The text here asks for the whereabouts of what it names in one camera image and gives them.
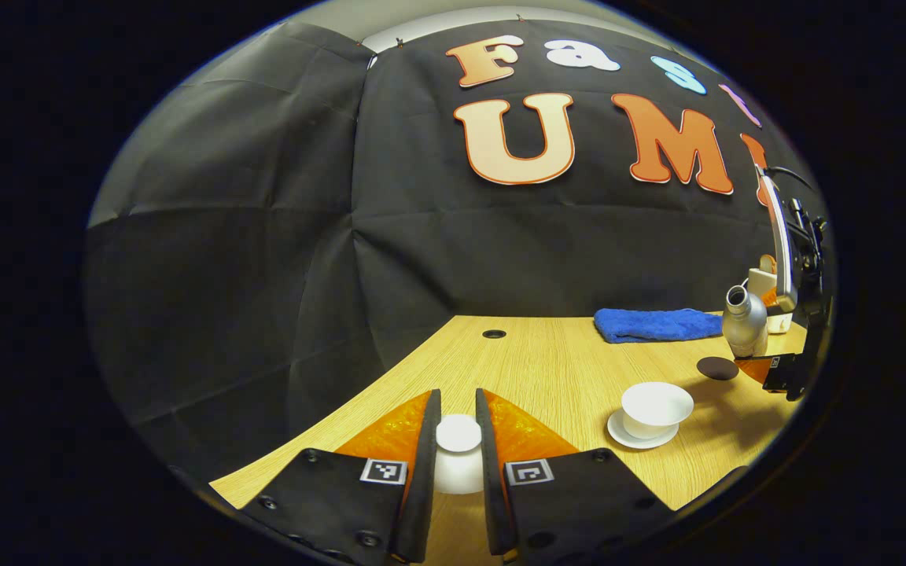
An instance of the blue towel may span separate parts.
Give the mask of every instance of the blue towel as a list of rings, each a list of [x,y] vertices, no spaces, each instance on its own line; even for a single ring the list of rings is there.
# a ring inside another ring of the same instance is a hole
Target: blue towel
[[[601,308],[593,323],[611,344],[697,340],[722,333],[722,316],[684,308],[680,311],[623,311]]]

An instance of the screw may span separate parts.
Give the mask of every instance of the screw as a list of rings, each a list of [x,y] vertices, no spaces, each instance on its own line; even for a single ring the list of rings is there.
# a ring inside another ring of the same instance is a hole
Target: screw
[[[359,531],[357,536],[359,536],[359,544],[364,547],[373,548],[381,543],[380,537],[377,537],[375,533],[370,533],[370,531]]]

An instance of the white teacup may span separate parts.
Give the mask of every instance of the white teacup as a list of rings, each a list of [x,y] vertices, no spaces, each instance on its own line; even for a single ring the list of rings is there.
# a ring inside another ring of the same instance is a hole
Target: white teacup
[[[675,384],[636,384],[621,396],[624,430],[635,438],[654,438],[691,415],[694,399]]]

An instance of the white object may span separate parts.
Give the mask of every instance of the white object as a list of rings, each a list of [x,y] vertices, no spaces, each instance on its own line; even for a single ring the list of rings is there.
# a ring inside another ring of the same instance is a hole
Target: white object
[[[435,488],[440,494],[483,490],[481,426],[470,415],[443,415],[436,426]]]
[[[752,268],[747,277],[747,292],[763,296],[775,286],[775,275],[757,268]],[[768,316],[768,333],[784,334],[792,326],[792,313]]]
[[[635,438],[655,438],[691,415],[694,399],[675,384],[648,382],[621,396],[624,430]]]
[[[547,60],[562,67],[593,67],[600,71],[617,71],[621,68],[616,61],[611,61],[607,53],[597,46],[585,42],[573,42],[569,39],[554,39],[543,44],[549,48]]]
[[[661,447],[661,445],[666,444],[666,442],[673,440],[677,431],[680,430],[680,425],[676,424],[672,427],[667,427],[664,433],[655,438],[635,438],[628,434],[628,431],[624,430],[623,419],[624,409],[618,409],[617,412],[614,413],[614,415],[611,415],[610,419],[607,420],[607,432],[610,433],[610,436],[614,440],[629,448],[646,449]]]

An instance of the wood grain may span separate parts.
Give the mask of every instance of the wood grain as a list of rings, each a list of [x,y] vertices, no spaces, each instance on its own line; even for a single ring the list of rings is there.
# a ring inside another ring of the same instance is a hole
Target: wood grain
[[[506,336],[482,337],[501,329]],[[805,329],[771,336],[769,355],[802,351]],[[212,481],[241,508],[306,447],[334,450],[400,402],[442,390],[443,414],[474,415],[481,387],[535,416],[580,450],[609,447],[658,497],[676,509],[736,466],[747,465],[788,422],[797,402],[770,394],[744,373],[711,380],[699,359],[732,358],[722,336],[679,343],[608,344],[592,318],[456,316],[417,350],[313,428],[275,451]],[[606,430],[633,384],[662,380],[686,389],[694,412],[676,438],[635,450]],[[481,494],[436,494],[427,564],[500,564],[488,555]]]

